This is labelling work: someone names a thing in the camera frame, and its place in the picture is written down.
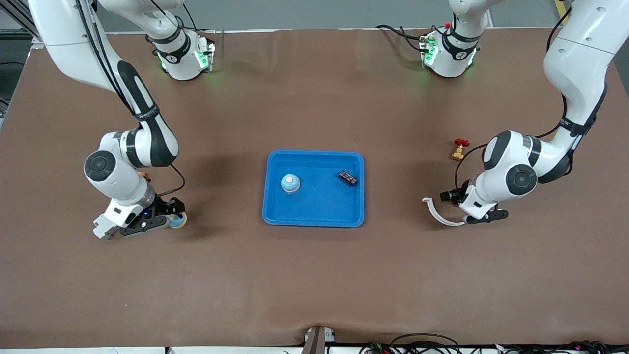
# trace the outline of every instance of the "brown tabletop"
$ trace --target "brown tabletop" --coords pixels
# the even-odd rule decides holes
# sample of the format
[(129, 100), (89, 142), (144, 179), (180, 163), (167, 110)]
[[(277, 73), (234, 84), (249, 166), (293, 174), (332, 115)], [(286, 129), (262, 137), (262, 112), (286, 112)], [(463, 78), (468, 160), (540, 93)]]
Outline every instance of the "brown tabletop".
[[(548, 32), (487, 31), (457, 79), (422, 69), (390, 32), (217, 35), (215, 72), (189, 82), (161, 72), (142, 36), (111, 38), (179, 139), (189, 223), (110, 241), (92, 234), (108, 199), (82, 165), (135, 123), (34, 50), (0, 134), (0, 346), (290, 345), (313, 325), (340, 341), (629, 341), (629, 100), (614, 67), (572, 174), (504, 203), (507, 220), (448, 228), (421, 202), (453, 188), (455, 138), (558, 122)], [(363, 155), (364, 224), (267, 225), (276, 149)], [(480, 170), (477, 154), (460, 176)], [(179, 184), (147, 171), (158, 191)]]

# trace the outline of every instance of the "orange object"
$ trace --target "orange object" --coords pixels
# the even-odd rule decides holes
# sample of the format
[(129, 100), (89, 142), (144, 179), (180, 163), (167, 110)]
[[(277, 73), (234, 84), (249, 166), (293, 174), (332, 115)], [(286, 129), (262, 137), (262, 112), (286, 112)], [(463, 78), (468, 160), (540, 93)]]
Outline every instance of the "orange object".
[(461, 161), (463, 160), (463, 147), (470, 146), (470, 142), (465, 139), (455, 139), (454, 144), (457, 145), (457, 150), (450, 156), (453, 160)]

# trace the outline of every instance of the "blue plastic tray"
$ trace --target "blue plastic tray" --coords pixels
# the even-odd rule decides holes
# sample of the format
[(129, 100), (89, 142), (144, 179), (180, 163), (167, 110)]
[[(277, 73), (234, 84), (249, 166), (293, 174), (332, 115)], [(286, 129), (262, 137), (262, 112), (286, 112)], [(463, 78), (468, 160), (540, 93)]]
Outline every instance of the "blue plastic tray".
[[(355, 186), (338, 174), (346, 170)], [(293, 173), (301, 180), (294, 193), (280, 186)], [(271, 225), (358, 227), (365, 219), (365, 170), (355, 152), (278, 150), (269, 155), (262, 217)]]

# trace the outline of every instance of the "white curved object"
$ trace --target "white curved object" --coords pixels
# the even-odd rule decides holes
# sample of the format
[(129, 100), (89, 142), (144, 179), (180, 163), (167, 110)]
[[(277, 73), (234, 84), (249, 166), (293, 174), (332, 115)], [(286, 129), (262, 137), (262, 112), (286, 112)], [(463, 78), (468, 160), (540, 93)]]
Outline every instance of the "white curved object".
[(441, 215), (439, 215), (439, 213), (437, 212), (437, 210), (435, 209), (435, 204), (432, 201), (432, 198), (430, 197), (425, 197), (424, 199), (421, 200), (422, 202), (426, 202), (426, 204), (428, 204), (428, 209), (430, 210), (430, 213), (432, 214), (432, 216), (439, 221), (440, 223), (442, 223), (443, 225), (448, 225), (448, 226), (461, 226), (461, 225), (465, 225), (465, 222), (452, 222), (449, 220), (444, 219)]

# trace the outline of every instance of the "yellow stripe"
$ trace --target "yellow stripe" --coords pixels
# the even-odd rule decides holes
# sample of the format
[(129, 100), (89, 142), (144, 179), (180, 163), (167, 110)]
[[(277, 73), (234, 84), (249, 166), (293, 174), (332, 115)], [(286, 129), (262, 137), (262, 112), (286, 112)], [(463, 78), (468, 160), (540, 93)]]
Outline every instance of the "yellow stripe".
[[(557, 12), (559, 12), (559, 18), (564, 17), (565, 15), (565, 4), (563, 1), (559, 1), (559, 0), (555, 0), (555, 6), (557, 7)], [(562, 22), (562, 24), (565, 26), (565, 24), (568, 22), (568, 17), (564, 18), (564, 21)]]

